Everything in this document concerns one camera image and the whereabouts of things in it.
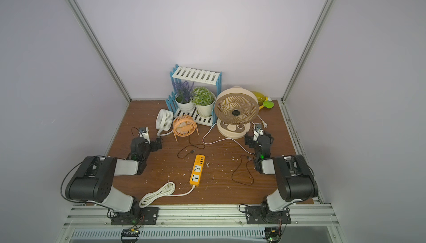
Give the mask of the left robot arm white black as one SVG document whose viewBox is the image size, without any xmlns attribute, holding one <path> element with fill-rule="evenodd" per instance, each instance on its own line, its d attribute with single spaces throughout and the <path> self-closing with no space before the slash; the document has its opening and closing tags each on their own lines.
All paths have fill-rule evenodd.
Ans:
<svg viewBox="0 0 426 243">
<path fill-rule="evenodd" d="M 132 211 L 135 199 L 113 186 L 116 176 L 141 175 L 147 166 L 150 153 L 162 149 L 163 140 L 153 142 L 143 137 L 134 138 L 126 159 L 106 156 L 87 156 L 76 165 L 74 175 L 67 185 L 61 184 L 63 199 L 72 203 L 99 204 L 115 213 Z"/>
</svg>

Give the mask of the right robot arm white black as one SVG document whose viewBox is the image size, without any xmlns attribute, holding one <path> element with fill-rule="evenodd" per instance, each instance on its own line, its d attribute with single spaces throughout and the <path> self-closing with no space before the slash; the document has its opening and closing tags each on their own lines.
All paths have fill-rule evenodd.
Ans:
<svg viewBox="0 0 426 243">
<path fill-rule="evenodd" d="M 279 213 L 290 205 L 318 195 L 314 173 L 302 155 L 271 156 L 273 137 L 246 134 L 245 144 L 255 151 L 254 168 L 260 174 L 274 175 L 277 189 L 261 204 L 263 214 Z"/>
</svg>

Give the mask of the large beige desk fan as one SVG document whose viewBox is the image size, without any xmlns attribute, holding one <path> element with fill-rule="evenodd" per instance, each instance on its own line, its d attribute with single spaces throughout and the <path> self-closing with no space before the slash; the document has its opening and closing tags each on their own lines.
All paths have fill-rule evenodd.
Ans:
<svg viewBox="0 0 426 243">
<path fill-rule="evenodd" d="M 226 89 L 217 97 L 214 108 L 218 131 L 226 138 L 240 139 L 248 133 L 258 111 L 253 92 L 240 86 Z"/>
</svg>

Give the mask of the small orange desk fan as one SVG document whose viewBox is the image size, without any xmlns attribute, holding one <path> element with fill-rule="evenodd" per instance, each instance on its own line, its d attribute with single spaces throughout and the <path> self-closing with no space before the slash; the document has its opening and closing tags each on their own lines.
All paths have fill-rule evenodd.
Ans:
<svg viewBox="0 0 426 243">
<path fill-rule="evenodd" d="M 199 134 L 197 123 L 190 115 L 178 116 L 173 121 L 173 134 L 175 140 L 178 142 L 178 137 L 186 137 L 192 135 L 194 132 Z"/>
</svg>

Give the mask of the orange power strip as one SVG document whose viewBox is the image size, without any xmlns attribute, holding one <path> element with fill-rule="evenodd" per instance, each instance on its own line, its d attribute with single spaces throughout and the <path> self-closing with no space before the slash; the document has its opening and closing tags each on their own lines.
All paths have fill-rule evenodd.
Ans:
<svg viewBox="0 0 426 243">
<path fill-rule="evenodd" d="M 194 166 L 191 172 L 190 184 L 192 186 L 199 186 L 201 180 L 201 174 L 203 172 L 205 162 L 204 155 L 197 155 L 195 158 Z"/>
</svg>

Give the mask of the black usb cable orange fan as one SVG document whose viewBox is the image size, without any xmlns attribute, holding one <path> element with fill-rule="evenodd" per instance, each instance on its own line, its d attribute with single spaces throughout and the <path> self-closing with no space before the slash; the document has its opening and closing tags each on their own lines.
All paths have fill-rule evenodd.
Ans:
<svg viewBox="0 0 426 243">
<path fill-rule="evenodd" d="M 203 143 L 192 143 L 191 138 L 188 137 L 188 145 L 183 147 L 183 149 L 177 152 L 177 158 L 185 159 L 189 154 L 195 153 L 197 150 L 203 150 L 206 148 L 206 145 Z"/>
</svg>

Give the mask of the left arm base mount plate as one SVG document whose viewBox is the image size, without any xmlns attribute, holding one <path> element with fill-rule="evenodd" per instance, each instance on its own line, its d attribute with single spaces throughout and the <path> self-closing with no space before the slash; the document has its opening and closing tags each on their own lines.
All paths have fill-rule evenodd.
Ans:
<svg viewBox="0 0 426 243">
<path fill-rule="evenodd" d="M 159 207 L 133 207 L 126 213 L 113 213 L 112 225 L 156 225 L 159 216 Z"/>
</svg>

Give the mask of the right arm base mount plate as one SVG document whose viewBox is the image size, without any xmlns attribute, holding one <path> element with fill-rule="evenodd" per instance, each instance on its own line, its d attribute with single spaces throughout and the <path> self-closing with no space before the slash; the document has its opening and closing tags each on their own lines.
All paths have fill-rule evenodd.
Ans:
<svg viewBox="0 0 426 243">
<path fill-rule="evenodd" d="M 292 223 L 290 210 L 272 212 L 267 206 L 249 206 L 240 204 L 238 210 L 245 215 L 247 224 L 253 225 L 284 225 Z"/>
</svg>

